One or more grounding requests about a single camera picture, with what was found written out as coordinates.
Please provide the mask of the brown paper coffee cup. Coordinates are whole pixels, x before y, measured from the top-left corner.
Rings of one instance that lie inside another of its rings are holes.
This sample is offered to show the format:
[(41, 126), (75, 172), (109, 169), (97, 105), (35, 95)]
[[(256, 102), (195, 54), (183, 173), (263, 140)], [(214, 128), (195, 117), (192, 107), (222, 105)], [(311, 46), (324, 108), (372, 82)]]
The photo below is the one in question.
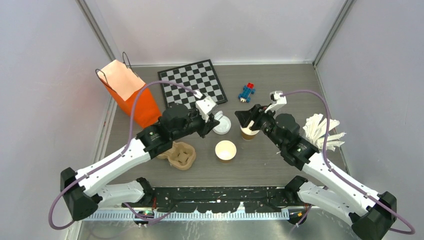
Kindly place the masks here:
[(220, 162), (229, 163), (236, 156), (237, 147), (229, 140), (222, 140), (216, 144), (214, 152)]

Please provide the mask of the white plastic cup lid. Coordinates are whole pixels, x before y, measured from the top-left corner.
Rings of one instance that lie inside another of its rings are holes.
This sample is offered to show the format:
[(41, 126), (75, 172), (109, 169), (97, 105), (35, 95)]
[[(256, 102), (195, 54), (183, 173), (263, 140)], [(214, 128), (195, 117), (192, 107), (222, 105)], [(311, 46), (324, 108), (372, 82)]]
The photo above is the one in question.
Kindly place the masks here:
[(213, 131), (218, 135), (225, 135), (231, 129), (230, 119), (224, 115), (223, 111), (220, 110), (214, 114), (214, 119), (219, 121), (219, 124), (213, 128)]

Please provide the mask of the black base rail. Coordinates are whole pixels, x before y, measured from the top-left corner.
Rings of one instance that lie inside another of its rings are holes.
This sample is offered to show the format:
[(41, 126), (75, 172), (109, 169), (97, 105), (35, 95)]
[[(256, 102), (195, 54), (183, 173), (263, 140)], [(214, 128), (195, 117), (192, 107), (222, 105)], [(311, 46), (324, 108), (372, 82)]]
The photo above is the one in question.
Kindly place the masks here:
[(129, 205), (160, 213), (213, 214), (234, 213), (240, 207), (249, 214), (277, 213), (286, 208), (305, 212), (311, 207), (291, 191), (277, 186), (154, 187), (142, 200)]

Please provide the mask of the black white chessboard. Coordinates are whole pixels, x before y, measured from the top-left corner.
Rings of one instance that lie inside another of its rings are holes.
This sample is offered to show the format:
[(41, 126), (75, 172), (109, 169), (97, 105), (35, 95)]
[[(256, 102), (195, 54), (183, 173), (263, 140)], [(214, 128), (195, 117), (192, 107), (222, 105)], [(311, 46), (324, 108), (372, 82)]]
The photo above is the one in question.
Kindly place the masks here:
[[(198, 90), (210, 96), (217, 104), (228, 101), (210, 59), (162, 70), (157, 75), (160, 81), (169, 81), (194, 91)], [(189, 109), (195, 107), (196, 98), (191, 92), (170, 84), (162, 84), (161, 88), (167, 108), (174, 104), (183, 104)]]

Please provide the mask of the brown pulp cup carrier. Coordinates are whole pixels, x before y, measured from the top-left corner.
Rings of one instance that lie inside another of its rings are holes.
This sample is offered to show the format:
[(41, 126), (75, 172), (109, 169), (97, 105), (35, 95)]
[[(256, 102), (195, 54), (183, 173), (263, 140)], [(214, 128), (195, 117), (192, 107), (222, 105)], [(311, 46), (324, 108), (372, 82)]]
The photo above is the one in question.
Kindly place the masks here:
[(167, 159), (171, 166), (181, 171), (190, 169), (196, 157), (196, 150), (193, 146), (185, 142), (176, 141), (172, 143), (170, 149), (157, 156), (158, 159)]

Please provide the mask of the orange paper bag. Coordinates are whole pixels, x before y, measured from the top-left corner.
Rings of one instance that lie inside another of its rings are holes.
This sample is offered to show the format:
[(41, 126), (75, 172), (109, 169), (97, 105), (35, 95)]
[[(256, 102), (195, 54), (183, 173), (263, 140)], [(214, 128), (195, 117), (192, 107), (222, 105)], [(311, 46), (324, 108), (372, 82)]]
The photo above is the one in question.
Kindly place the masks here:
[(110, 93), (117, 105), (128, 116), (135, 105), (134, 121), (145, 128), (154, 124), (162, 115), (152, 93), (149, 89), (140, 90), (146, 83), (133, 72), (129, 58), (122, 53), (123, 61), (113, 60), (95, 73), (106, 90)]

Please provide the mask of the white paper-wrapped straws bundle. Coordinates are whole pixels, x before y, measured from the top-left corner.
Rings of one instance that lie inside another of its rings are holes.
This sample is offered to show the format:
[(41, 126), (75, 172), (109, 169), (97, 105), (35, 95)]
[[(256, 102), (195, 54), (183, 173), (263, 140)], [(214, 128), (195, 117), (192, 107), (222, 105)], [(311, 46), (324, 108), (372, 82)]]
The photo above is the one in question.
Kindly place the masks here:
[(307, 118), (302, 129), (304, 131), (303, 137), (321, 151), (324, 147), (325, 137), (327, 137), (326, 150), (334, 152), (336, 148), (340, 148), (345, 143), (341, 141), (341, 138), (346, 134), (345, 132), (333, 135), (327, 132), (327, 119), (324, 118), (323, 114), (314, 114)]

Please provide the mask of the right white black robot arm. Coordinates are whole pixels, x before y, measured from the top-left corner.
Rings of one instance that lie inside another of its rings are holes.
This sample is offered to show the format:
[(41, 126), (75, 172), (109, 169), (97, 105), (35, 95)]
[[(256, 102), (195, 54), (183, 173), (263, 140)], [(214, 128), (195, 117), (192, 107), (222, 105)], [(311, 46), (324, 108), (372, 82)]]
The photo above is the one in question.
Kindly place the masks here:
[(285, 162), (327, 187), (297, 175), (284, 187), (288, 203), (315, 205), (346, 222), (362, 240), (381, 240), (392, 227), (397, 219), (396, 197), (388, 191), (378, 193), (343, 171), (334, 174), (338, 167), (300, 135), (300, 126), (291, 114), (276, 115), (259, 104), (234, 114), (241, 127), (263, 132)]

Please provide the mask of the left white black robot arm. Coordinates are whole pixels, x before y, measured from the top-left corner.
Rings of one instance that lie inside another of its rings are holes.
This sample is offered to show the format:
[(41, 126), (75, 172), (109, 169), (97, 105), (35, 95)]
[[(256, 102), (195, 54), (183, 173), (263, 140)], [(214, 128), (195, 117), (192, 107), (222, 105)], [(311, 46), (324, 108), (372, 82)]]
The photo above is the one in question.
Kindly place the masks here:
[(170, 150), (178, 139), (193, 133), (204, 138), (219, 124), (213, 114), (215, 107), (216, 103), (208, 99), (196, 101), (195, 107), (190, 109), (175, 104), (114, 154), (77, 171), (70, 167), (64, 169), (60, 173), (60, 191), (72, 220), (83, 220), (99, 207), (121, 203), (148, 207), (154, 197), (145, 179), (109, 183), (131, 168)]

